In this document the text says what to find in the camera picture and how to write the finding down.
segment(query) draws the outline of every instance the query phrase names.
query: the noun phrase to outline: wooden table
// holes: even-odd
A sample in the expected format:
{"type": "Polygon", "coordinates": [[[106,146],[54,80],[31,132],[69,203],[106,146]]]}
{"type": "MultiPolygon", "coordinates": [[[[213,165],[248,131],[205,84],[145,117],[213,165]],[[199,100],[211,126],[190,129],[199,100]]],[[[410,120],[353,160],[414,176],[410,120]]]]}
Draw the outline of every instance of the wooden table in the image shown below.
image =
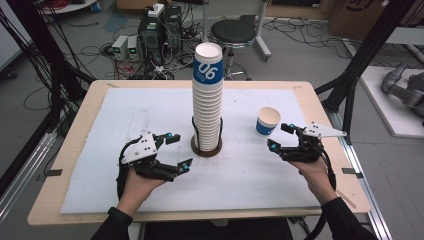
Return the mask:
{"type": "MultiPolygon", "coordinates": [[[[31,225],[54,225],[71,223],[103,222],[107,214],[61,214],[75,163],[84,147],[91,126],[103,103],[109,88],[191,88],[191,81],[117,81],[98,80],[94,82],[85,97],[74,123],[60,149],[52,169],[63,169],[60,176],[48,177],[28,216],[31,225]]],[[[315,121],[331,126],[314,89],[308,82],[284,81],[226,81],[226,89],[292,89],[306,122],[315,121]]],[[[346,201],[354,213],[370,210],[368,200],[356,175],[343,174],[342,168],[351,168],[337,138],[322,140],[337,176],[337,193],[346,201]]],[[[196,212],[138,213],[135,221],[166,221],[190,219],[228,219],[272,216],[306,216],[320,213],[320,208],[303,209],[249,209],[196,212]]]]}

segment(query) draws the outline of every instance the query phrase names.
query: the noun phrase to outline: white paper sheet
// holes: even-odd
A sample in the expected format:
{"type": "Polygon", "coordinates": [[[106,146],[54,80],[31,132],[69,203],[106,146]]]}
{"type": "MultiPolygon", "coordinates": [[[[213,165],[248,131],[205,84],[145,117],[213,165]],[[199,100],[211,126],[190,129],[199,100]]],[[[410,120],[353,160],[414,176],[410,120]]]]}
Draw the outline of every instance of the white paper sheet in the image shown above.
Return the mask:
{"type": "MultiPolygon", "coordinates": [[[[196,211],[319,206],[297,169],[271,153],[255,131],[257,112],[271,106],[281,122],[306,126],[291,90],[225,89],[223,149],[201,158],[190,146],[194,129],[191,89],[110,89],[76,163],[61,213],[104,213],[116,206],[118,157],[143,131],[180,134],[157,159],[193,158],[189,173],[156,189],[140,211],[196,211]]],[[[276,129],[271,138],[297,146],[297,136],[276,129]]]]}

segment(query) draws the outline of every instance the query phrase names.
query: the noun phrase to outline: stack of paper cups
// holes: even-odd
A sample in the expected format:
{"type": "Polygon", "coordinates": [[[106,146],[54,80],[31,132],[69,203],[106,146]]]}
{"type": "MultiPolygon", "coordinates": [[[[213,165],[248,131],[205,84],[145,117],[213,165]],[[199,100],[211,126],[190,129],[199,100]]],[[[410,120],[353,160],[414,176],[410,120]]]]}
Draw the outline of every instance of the stack of paper cups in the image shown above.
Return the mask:
{"type": "Polygon", "coordinates": [[[222,49],[215,43],[196,47],[193,70],[194,143],[198,150],[213,151],[220,141],[221,102],[224,86],[222,49]]]}

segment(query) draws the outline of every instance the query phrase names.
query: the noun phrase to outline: person's left hand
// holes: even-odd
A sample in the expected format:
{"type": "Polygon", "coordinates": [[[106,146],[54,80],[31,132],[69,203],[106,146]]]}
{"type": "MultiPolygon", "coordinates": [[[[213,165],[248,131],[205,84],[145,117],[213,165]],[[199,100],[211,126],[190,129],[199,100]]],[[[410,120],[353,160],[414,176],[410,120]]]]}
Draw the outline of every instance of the person's left hand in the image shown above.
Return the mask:
{"type": "Polygon", "coordinates": [[[133,217],[153,190],[164,183],[165,181],[163,180],[143,178],[137,175],[134,168],[130,168],[125,182],[124,193],[116,208],[133,217]]]}

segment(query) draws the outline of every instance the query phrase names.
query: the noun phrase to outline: black stool seat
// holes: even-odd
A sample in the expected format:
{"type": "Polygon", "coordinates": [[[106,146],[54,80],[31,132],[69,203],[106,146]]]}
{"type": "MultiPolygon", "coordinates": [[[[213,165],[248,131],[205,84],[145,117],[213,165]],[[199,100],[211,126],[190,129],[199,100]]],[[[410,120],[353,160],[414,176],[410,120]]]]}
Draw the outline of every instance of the black stool seat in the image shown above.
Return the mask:
{"type": "Polygon", "coordinates": [[[242,44],[244,46],[253,43],[256,32],[252,26],[240,20],[222,20],[212,25],[211,37],[223,45],[242,44]]]}

